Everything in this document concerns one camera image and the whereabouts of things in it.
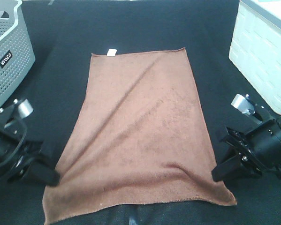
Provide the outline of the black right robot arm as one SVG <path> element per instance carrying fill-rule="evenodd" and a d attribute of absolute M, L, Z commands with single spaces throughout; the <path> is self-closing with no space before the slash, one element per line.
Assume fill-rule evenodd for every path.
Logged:
<path fill-rule="evenodd" d="M 281 179 L 281 116 L 275 118 L 256 105 L 249 118 L 257 125 L 247 132 L 225 128 L 221 142 L 228 144 L 229 149 L 212 170 L 214 181 L 258 179 L 264 173 Z"/>

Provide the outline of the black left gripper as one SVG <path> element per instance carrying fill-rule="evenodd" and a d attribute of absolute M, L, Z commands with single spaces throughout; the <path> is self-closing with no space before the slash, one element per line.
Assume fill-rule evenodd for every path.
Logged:
<path fill-rule="evenodd" d="M 49 166 L 54 164 L 57 145 L 54 141 L 31 141 L 24 119 L 15 114 L 15 104 L 0 108 L 0 180 L 25 179 L 55 187 L 60 175 Z"/>

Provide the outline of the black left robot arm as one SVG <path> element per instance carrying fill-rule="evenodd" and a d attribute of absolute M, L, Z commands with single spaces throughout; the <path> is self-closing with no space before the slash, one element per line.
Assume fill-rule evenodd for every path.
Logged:
<path fill-rule="evenodd" d="M 44 141 L 30 140 L 24 118 L 33 112 L 29 101 L 17 99 L 0 108 L 0 181 L 25 182 L 55 187 L 60 175 L 43 153 Z"/>

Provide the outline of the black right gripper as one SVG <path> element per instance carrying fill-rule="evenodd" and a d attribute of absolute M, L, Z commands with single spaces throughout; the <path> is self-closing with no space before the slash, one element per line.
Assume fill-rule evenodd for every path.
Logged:
<path fill-rule="evenodd" d="M 263 107 L 255 111 L 262 123 L 246 133 L 228 127 L 216 130 L 218 141 L 228 144 L 229 149 L 211 172 L 215 182 L 259 178 L 263 173 L 281 179 L 281 116 L 275 118 Z"/>

